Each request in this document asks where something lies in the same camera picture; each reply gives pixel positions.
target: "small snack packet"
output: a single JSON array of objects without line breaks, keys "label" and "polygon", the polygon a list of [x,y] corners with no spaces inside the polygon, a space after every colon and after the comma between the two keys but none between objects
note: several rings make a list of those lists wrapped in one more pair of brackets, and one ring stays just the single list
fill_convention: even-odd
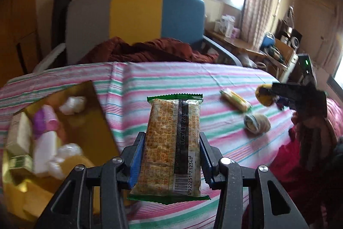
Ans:
[{"label": "small snack packet", "polygon": [[148,97],[152,105],[138,181],[128,199],[172,204],[205,200],[200,185],[202,94]]},{"label": "small snack packet", "polygon": [[234,105],[237,109],[242,112],[247,112],[251,109],[251,104],[246,101],[243,97],[239,96],[237,93],[229,88],[220,90],[222,97]]}]

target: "small box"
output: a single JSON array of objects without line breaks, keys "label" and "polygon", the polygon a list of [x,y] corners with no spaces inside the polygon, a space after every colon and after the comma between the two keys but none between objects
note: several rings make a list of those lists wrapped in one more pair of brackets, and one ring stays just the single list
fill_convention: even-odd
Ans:
[{"label": "small box", "polygon": [[14,176],[27,177],[32,175],[33,163],[29,155],[20,155],[12,157],[8,166]]},{"label": "small box", "polygon": [[8,129],[6,149],[14,156],[30,153],[32,127],[29,118],[24,112],[13,116]]}]

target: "green packet seal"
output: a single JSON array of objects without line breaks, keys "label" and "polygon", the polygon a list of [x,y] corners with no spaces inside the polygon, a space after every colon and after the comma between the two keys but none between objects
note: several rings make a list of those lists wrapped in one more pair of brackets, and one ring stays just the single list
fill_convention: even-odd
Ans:
[{"label": "green packet seal", "polygon": [[204,100],[202,94],[191,94],[191,93],[176,93],[176,94],[167,94],[167,95],[159,95],[159,96],[152,96],[146,98],[149,101],[153,99],[164,99],[164,100],[172,100],[172,99],[192,99],[192,100]]},{"label": "green packet seal", "polygon": [[188,195],[157,196],[157,195],[129,194],[127,199],[170,205],[170,204],[175,204],[175,203],[180,203],[180,202],[210,200],[210,197],[208,195],[204,195],[200,197],[193,197],[193,196],[188,196]]}]

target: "bed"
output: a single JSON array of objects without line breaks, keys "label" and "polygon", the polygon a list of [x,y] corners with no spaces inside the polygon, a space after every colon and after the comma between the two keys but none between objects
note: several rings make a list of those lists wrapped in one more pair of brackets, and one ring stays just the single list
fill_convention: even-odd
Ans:
[{"label": "bed", "polygon": [[[46,70],[10,80],[0,90],[0,154],[6,142],[11,116],[52,92],[92,80],[113,137],[122,150],[145,131],[150,104],[147,96],[170,93],[202,93],[200,129],[210,144],[240,165],[269,164],[278,148],[288,143],[292,123],[289,109],[263,107],[255,98],[258,85],[276,82],[270,74],[231,65],[197,63],[99,63]],[[229,87],[246,100],[252,112],[268,116],[271,130],[255,136],[244,130],[243,114],[220,99],[219,90]],[[219,191],[212,191],[202,179],[202,193],[211,200],[172,205],[142,202],[128,215],[130,228],[212,228]],[[244,191],[244,204],[248,191]]]}]

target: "metal bolt head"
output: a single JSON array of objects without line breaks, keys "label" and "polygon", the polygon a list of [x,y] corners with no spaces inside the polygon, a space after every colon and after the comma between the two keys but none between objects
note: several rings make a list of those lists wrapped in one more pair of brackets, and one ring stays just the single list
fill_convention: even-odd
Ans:
[{"label": "metal bolt head", "polygon": [[223,157],[220,159],[220,162],[224,165],[229,165],[230,163],[232,163],[232,160],[228,157]]},{"label": "metal bolt head", "polygon": [[122,162],[123,162],[123,159],[122,159],[121,157],[117,156],[117,157],[115,157],[115,158],[112,159],[112,162],[113,162],[114,164],[119,164],[119,163],[122,163]]},{"label": "metal bolt head", "polygon": [[266,165],[260,165],[260,166],[258,166],[258,169],[261,172],[267,172],[268,171],[268,167]]},{"label": "metal bolt head", "polygon": [[82,164],[76,165],[76,166],[74,167],[74,170],[75,170],[75,171],[82,171],[83,169],[85,169],[85,166],[82,165]]}]

